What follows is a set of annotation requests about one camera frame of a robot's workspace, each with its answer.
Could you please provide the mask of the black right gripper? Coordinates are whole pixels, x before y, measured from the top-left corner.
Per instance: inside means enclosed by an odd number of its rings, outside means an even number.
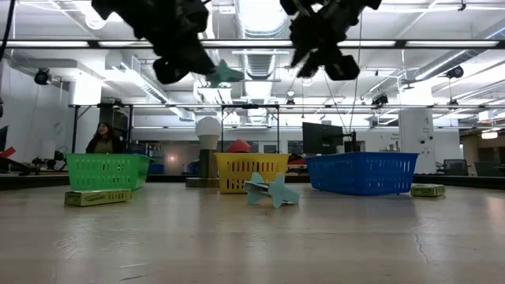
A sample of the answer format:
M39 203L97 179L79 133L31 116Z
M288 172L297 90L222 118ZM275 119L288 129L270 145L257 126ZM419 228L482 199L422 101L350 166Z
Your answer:
M312 78L325 65L329 49L346 39L347 30L359 23L365 8L377 10L382 0L279 0L283 10L294 16L290 41L295 48L290 67L300 66L298 78Z

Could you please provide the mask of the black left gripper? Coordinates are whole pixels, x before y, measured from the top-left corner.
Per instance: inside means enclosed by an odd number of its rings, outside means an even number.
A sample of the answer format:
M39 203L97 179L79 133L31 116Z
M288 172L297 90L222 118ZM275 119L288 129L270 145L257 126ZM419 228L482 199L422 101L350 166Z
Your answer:
M204 0L92 0L92 8L104 20L119 15L136 38L146 39L158 56L177 67L199 74L214 71L198 38L208 22Z

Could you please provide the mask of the teal toy plane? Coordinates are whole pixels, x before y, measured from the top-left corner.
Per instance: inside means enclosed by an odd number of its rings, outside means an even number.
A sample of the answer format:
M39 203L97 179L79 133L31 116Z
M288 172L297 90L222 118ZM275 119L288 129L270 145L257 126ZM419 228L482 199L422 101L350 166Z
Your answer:
M234 83L244 80L244 73L235 69L231 69L224 59L219 61L212 73L206 77L210 88L217 88L222 83Z
M253 173L251 179L244 183L243 189L247 193L247 204L258 204L262 198L269 198L277 209L283 204L299 204L300 200L298 192L286 187L285 176L281 173L271 182L266 182L259 173Z

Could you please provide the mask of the yellow plastic basket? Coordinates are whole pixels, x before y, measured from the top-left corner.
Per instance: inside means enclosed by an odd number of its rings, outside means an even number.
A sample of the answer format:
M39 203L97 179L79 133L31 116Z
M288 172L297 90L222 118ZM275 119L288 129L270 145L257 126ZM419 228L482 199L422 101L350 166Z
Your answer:
M272 153L215 153L222 194L242 194L244 183L253 173L258 173L264 181L272 182L277 174L285 174L288 154Z

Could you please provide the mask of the green yellow staples box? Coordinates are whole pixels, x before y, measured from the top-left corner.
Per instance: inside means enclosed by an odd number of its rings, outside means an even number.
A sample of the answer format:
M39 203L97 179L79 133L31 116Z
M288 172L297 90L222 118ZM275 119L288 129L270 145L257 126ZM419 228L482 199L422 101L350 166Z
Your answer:
M415 197L439 197L446 194L446 187L437 184L412 185L410 195Z
M89 207L104 204L116 204L130 201L132 197L133 192L131 189L69 191L65 193L64 205L73 207Z

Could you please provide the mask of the white light bulb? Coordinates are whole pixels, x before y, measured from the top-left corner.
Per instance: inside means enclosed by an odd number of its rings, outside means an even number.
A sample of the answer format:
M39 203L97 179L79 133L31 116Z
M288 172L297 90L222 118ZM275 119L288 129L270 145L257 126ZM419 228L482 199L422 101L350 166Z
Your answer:
M204 150L215 150L221 137L222 125L217 118L204 117L196 124L196 136Z

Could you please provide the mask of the black computer monitor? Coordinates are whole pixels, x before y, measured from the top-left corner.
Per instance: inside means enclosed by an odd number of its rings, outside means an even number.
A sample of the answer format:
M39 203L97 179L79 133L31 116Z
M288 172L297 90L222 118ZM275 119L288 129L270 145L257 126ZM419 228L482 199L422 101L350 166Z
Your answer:
M302 123L303 152L309 154L336 154L343 146L343 130L340 126Z

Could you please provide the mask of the wooden bulb stand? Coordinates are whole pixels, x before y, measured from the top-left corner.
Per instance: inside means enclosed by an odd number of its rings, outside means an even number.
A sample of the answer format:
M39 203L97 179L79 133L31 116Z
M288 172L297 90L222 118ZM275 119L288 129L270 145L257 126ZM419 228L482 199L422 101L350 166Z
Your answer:
M185 185L188 188L218 188L219 178L215 150L200 150L199 159L186 167L189 176Z

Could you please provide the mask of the blue plastic basket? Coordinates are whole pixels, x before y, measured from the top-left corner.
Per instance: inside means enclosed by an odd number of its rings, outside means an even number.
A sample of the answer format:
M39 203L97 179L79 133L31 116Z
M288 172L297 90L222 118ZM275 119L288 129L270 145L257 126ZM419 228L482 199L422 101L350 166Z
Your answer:
M306 159L314 189L353 196L410 191L417 153L349 152Z

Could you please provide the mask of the black overhead rig bar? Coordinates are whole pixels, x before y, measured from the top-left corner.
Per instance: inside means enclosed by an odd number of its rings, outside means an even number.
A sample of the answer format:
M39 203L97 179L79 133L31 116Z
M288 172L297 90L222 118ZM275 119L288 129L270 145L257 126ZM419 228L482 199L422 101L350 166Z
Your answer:
M206 49L292 49L287 39L205 39L201 45ZM372 50L505 50L505 39L458 40L458 39L348 39L337 44L340 49ZM151 49L145 40L21 40L12 39L8 49Z

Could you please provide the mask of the white pillar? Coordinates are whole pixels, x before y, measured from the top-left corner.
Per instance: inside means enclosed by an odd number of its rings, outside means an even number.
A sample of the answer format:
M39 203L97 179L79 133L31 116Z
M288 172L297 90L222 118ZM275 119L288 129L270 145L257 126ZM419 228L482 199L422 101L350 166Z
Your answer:
M406 109L398 113L400 149L417 153L416 174L436 172L436 152L431 109Z

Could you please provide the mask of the green plastic basket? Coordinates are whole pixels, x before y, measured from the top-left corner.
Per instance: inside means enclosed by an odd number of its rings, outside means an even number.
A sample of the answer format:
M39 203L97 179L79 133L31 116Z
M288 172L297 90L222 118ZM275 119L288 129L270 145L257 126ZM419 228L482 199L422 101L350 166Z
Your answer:
M151 160L138 154L68 154L66 162L73 190L135 191L146 182Z

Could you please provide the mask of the black office chair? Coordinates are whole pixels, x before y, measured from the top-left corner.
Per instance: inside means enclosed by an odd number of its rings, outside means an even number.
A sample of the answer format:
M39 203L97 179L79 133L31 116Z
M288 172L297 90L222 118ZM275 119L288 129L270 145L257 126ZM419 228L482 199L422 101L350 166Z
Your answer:
M443 161L443 172L449 176L468 176L468 164L465 159L445 159Z
M477 176L505 178L505 166L495 162L475 162Z

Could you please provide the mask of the red black background device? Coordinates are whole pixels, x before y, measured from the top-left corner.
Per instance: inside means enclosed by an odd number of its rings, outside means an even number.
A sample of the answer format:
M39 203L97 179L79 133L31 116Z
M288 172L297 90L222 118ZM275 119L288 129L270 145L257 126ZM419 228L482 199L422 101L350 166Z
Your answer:
M29 166L11 159L11 156L15 153L14 147L9 147L0 152L0 174L18 173L20 176L29 175L32 172Z

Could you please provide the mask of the silver ventilation duct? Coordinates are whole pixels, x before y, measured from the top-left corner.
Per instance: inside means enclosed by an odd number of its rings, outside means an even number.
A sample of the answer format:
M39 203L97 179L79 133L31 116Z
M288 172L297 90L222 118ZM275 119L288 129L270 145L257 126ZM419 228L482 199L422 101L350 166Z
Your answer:
M234 0L240 37L280 39L286 14L279 0ZM271 97L277 56L274 49L247 50L242 56L244 91L251 104L267 104Z

